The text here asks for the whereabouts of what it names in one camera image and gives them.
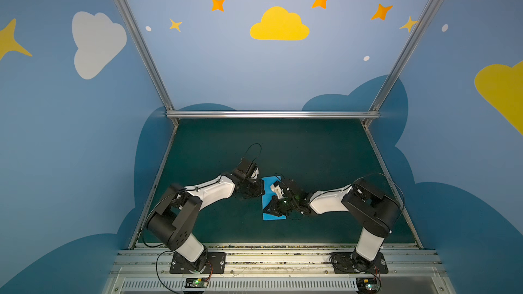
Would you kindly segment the blue square paper sheet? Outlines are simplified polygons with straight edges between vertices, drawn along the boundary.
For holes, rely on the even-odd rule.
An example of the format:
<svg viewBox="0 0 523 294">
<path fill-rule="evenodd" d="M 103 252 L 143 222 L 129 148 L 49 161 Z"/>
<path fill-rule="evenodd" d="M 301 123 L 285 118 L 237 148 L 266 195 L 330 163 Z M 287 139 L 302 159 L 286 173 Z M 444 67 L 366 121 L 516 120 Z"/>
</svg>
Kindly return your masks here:
<svg viewBox="0 0 523 294">
<path fill-rule="evenodd" d="M 276 181 L 280 181 L 280 178 L 278 176 L 267 176 L 267 177 L 264 177 L 262 178 L 262 180 L 264 181 L 264 190 L 265 190 L 265 193 L 264 195 L 261 197 L 262 199 L 262 209 L 264 209 L 265 207 L 267 207 L 267 205 L 270 203 L 271 199 L 273 197 L 276 197 L 276 193 L 271 189 L 271 186 L 274 185 L 274 183 Z M 286 220 L 286 216 L 273 216 L 273 215 L 270 215 L 270 214 L 267 214 L 267 213 L 263 213 L 262 214 L 262 217 L 263 217 L 263 220 Z"/>
</svg>

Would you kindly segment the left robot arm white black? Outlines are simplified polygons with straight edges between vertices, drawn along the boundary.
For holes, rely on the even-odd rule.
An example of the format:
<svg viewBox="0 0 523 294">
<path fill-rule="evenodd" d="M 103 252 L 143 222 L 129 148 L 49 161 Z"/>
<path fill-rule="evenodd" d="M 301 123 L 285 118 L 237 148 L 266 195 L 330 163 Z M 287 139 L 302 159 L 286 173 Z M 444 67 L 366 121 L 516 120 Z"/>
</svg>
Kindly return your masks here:
<svg viewBox="0 0 523 294">
<path fill-rule="evenodd" d="M 192 234 L 197 217 L 204 208 L 233 195 L 245 199 L 265 193 L 257 164 L 243 158 L 231 172 L 198 185 L 170 185 L 148 214 L 145 229 L 189 265 L 200 271 L 207 263 L 208 249 Z"/>
</svg>

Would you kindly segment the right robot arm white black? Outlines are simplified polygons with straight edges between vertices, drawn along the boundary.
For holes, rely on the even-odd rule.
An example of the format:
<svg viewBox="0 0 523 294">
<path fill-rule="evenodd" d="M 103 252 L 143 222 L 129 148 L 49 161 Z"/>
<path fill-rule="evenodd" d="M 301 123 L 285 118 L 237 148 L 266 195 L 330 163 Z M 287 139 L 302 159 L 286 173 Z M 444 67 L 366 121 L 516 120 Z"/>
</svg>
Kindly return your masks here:
<svg viewBox="0 0 523 294">
<path fill-rule="evenodd" d="M 350 213 L 362 226 L 351 260 L 365 265 L 375 262 L 403 212 L 403 206 L 393 197 L 363 178 L 339 189 L 307 193 L 294 180 L 280 176 L 268 192 L 271 196 L 263 206 L 265 216 L 287 218 L 293 212 L 304 216 Z"/>
</svg>

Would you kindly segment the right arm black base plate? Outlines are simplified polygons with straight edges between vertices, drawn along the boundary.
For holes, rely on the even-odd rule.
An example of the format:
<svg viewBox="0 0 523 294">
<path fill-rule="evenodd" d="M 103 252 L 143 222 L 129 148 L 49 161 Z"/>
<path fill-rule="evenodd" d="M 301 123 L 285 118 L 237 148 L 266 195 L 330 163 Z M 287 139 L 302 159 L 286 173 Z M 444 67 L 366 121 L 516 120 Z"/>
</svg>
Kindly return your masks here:
<svg viewBox="0 0 523 294">
<path fill-rule="evenodd" d="M 381 252 L 377 253 L 373 261 L 366 260 L 355 251 L 352 253 L 332 253 L 329 262 L 336 274 L 371 274 L 376 272 L 387 274 L 389 272 L 384 255 Z"/>
</svg>

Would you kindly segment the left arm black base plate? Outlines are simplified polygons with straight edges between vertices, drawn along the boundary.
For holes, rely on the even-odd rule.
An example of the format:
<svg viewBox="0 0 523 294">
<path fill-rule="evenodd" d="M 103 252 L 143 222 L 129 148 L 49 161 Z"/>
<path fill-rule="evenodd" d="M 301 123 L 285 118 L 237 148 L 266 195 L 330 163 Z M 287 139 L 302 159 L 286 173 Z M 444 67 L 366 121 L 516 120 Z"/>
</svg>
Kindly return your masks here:
<svg viewBox="0 0 523 294">
<path fill-rule="evenodd" d="M 224 252 L 207 253 L 205 260 L 197 260 L 192 263 L 179 253 L 174 253 L 169 272 L 171 274 L 223 274 L 226 264 Z"/>
</svg>

